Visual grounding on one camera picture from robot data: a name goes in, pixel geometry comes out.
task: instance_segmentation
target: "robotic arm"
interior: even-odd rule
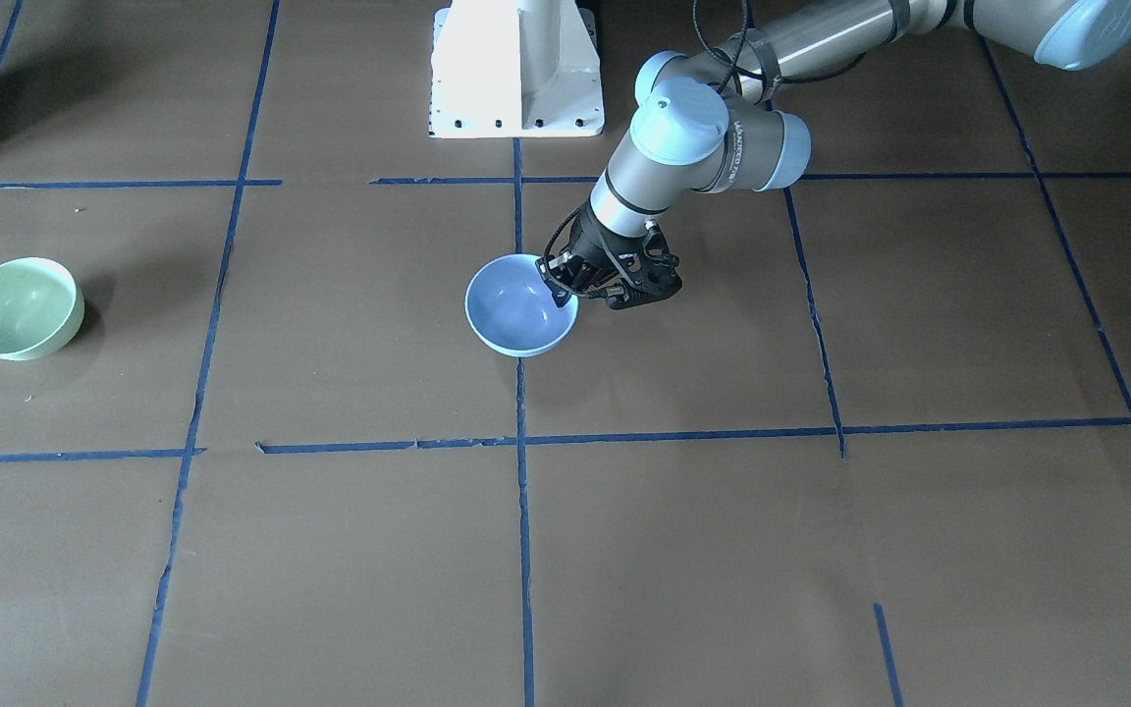
[[[628,133],[537,262],[558,308],[571,296],[628,309],[676,294],[679,258],[657,219],[680,193],[783,189],[809,164],[805,123],[758,104],[942,26],[1077,71],[1131,40],[1131,0],[815,0],[696,57],[654,55],[636,78]],[[569,242],[553,255],[566,227]]]

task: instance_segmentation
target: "bowl rim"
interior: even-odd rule
[[[41,337],[36,344],[26,346],[24,348],[18,348],[15,351],[0,351],[0,359],[11,359],[15,356],[23,356],[23,354],[34,353],[37,348],[45,346],[51,339],[54,338],[59,331],[63,331],[72,319],[72,314],[77,312],[78,304],[85,304],[81,300],[80,286],[77,285],[77,279],[72,277],[72,273],[68,268],[63,267],[62,264],[58,264],[55,260],[50,258],[44,258],[42,256],[27,256],[24,258],[15,258],[12,260],[5,261],[0,264],[0,270],[12,267],[21,267],[21,265],[41,265],[45,270],[58,276],[59,281],[66,286],[67,294],[69,295],[68,312],[63,313],[62,321],[59,322],[53,330],[51,330],[46,336]]]
[[[500,346],[499,344],[497,344],[497,342],[493,342],[490,338],[487,338],[486,335],[483,334],[483,331],[480,331],[480,327],[475,325],[474,317],[473,314],[470,314],[470,300],[472,300],[472,293],[474,292],[474,283],[480,278],[481,274],[486,271],[487,268],[493,267],[493,265],[500,264],[500,261],[506,261],[506,260],[517,261],[517,264],[527,264],[532,267],[532,269],[534,269],[535,260],[538,259],[539,257],[534,256],[533,253],[510,253],[508,256],[499,256],[499,258],[489,260],[487,264],[483,265],[483,267],[481,267],[474,274],[474,277],[470,278],[470,285],[466,286],[465,288],[466,321],[470,324],[470,328],[472,330],[474,330],[474,334],[476,334],[477,337],[483,339],[483,344],[489,345],[491,350],[497,351],[499,354],[506,354],[506,356],[515,356],[518,359],[529,359],[532,356],[538,356],[538,354],[543,354],[547,350],[551,350],[558,344],[561,344],[562,339],[566,338],[566,335],[569,335],[570,330],[573,330],[575,328],[575,321],[576,319],[578,319],[578,296],[570,296],[564,308],[562,308],[566,310],[566,317],[569,318],[569,321],[566,324],[564,330],[562,330],[560,335],[556,335],[552,340],[549,340],[546,344],[539,345],[534,348],[508,348],[507,346]]]

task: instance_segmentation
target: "bowl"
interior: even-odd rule
[[[67,268],[46,258],[0,265],[0,359],[53,354],[77,335],[86,300]]]
[[[538,356],[560,344],[575,326],[578,299],[556,308],[537,257],[503,256],[483,265],[465,291],[465,317],[484,344],[506,356]]]

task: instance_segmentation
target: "green bowl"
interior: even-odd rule
[[[45,258],[0,265],[0,359],[32,361],[68,344],[86,316],[81,287]]]

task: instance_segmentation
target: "white bracket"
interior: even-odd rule
[[[573,0],[452,0],[435,14],[432,138],[587,138],[605,127],[596,19]]]

